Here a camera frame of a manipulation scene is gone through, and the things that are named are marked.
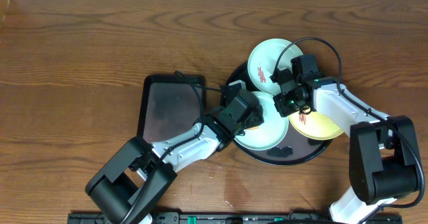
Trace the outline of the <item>yellow green scrubbing sponge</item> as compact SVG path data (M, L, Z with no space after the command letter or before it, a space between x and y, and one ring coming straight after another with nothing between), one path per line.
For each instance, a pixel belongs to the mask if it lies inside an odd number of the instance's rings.
M254 127L251 127L251 128L247 128L246 130L256 130L258 128L259 128L259 126L254 126Z

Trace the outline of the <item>light green plate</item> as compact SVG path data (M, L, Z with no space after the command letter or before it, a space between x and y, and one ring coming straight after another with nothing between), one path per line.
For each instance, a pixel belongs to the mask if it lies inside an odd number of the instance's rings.
M267 150L284 139L288 131L289 119L280 116L271 94L259 91L254 91L253 94L263 108L264 123L257 128L245 130L243 136L235 137L235 142L250 150Z
M286 39L267 39L259 43L251 52L247 62L247 72L253 85L262 92L275 96L280 93L278 83L273 83L270 76L282 51L290 45Z

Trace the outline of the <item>yellow plate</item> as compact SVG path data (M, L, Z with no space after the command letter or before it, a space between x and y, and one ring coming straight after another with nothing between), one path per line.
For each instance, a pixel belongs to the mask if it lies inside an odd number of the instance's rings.
M289 115L288 118L300 134L314 140L330 140L343 133L343 130L329 117L319 112L311 112L308 115L297 112Z

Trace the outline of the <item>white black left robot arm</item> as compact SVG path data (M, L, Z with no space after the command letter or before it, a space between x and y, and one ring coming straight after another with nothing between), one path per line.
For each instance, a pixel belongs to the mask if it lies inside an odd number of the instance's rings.
M240 89L226 106L174 138L153 143L131 138L91 178L85 192L110 223L141 223L180 170L221 152L237 135L262 123L259 100Z

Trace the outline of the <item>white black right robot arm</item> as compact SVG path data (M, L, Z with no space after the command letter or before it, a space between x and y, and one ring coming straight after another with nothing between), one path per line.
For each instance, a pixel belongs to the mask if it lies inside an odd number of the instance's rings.
M281 90L274 96L280 116L319 112L350 139L350 188L329 208L334 222L366 223L385 208L406 209L421 201L425 177L410 118L372 109L339 77L324 76L313 54L292 59L290 68L274 67L271 79ZM414 192L413 202L395 203Z

